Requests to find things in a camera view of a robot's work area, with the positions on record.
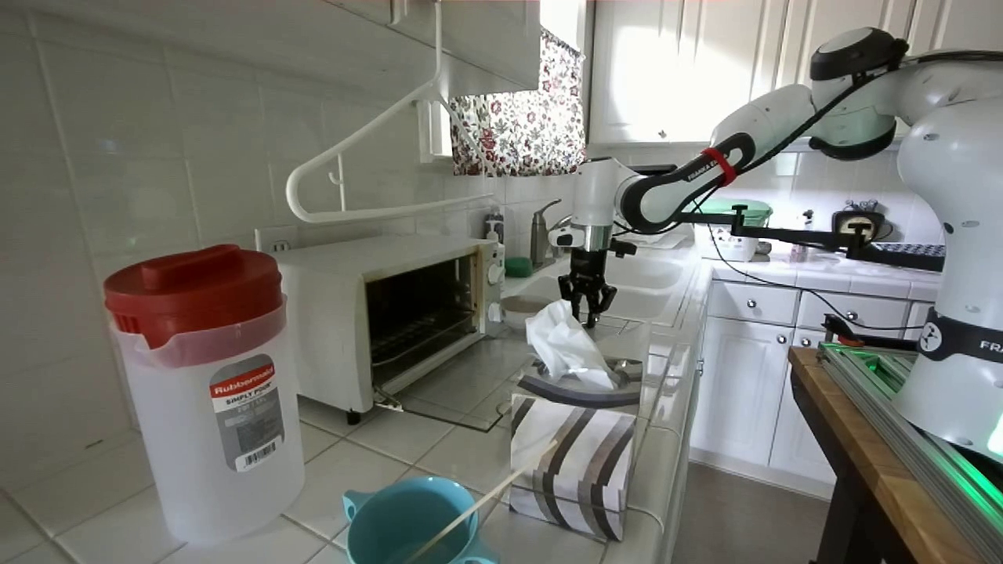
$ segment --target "grab bar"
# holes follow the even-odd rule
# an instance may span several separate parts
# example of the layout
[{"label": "grab bar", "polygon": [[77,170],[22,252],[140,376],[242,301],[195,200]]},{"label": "grab bar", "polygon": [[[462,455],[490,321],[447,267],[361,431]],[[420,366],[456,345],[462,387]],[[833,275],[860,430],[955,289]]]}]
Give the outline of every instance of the grab bar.
[{"label": "grab bar", "polygon": [[[404,216],[404,212],[420,212],[420,210],[440,210],[440,206],[453,206],[453,204],[470,204],[484,200],[485,193],[467,193],[467,198],[446,198],[446,200],[426,200],[426,204],[404,204],[404,206],[372,206],[372,210],[348,210],[348,186],[345,186],[345,164],[341,152],[367,139],[372,129],[387,121],[394,113],[404,105],[423,101],[428,91],[440,96],[442,83],[442,2],[436,2],[436,68],[431,78],[400,101],[394,101],[387,108],[372,117],[367,125],[331,143],[329,150],[317,152],[314,158],[293,166],[284,179],[284,204],[301,223],[355,223],[355,219],[382,219],[382,216]],[[301,200],[304,174],[329,170],[329,182],[337,188],[337,210],[307,210]]]}]

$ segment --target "teal bucket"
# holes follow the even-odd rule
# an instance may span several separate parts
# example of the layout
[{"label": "teal bucket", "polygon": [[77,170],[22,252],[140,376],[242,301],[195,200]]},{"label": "teal bucket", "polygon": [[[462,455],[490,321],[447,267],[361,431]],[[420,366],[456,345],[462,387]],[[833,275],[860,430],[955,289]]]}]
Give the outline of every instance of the teal bucket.
[{"label": "teal bucket", "polygon": [[[345,491],[348,562],[351,564],[404,564],[475,499],[453,479],[416,477],[380,491]],[[470,512],[414,564],[494,564],[497,556],[480,543],[480,516]]]}]

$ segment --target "red lid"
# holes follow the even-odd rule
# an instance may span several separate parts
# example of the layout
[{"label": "red lid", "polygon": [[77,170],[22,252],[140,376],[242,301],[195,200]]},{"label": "red lid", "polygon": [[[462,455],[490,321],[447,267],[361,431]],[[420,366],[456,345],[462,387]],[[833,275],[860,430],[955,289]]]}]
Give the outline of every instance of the red lid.
[{"label": "red lid", "polygon": [[102,303],[118,331],[140,331],[159,348],[175,331],[243,321],[282,308],[271,256],[215,245],[126,267],[102,281]]}]

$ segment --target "curtain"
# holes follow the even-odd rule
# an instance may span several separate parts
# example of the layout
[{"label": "curtain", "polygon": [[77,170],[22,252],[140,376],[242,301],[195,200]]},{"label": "curtain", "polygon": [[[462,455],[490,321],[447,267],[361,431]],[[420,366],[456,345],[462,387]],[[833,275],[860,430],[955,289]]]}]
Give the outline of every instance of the curtain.
[{"label": "curtain", "polygon": [[447,101],[450,158],[464,174],[566,174],[584,166],[584,56],[540,33],[540,91]]}]

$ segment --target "striped towel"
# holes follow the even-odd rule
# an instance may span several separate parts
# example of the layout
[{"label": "striped towel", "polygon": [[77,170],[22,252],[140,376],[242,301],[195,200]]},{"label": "striped towel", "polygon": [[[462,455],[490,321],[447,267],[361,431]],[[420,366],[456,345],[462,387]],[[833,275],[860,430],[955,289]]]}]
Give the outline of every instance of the striped towel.
[{"label": "striped towel", "polygon": [[511,468],[527,471],[508,504],[596,540],[625,540],[635,414],[511,393]]}]

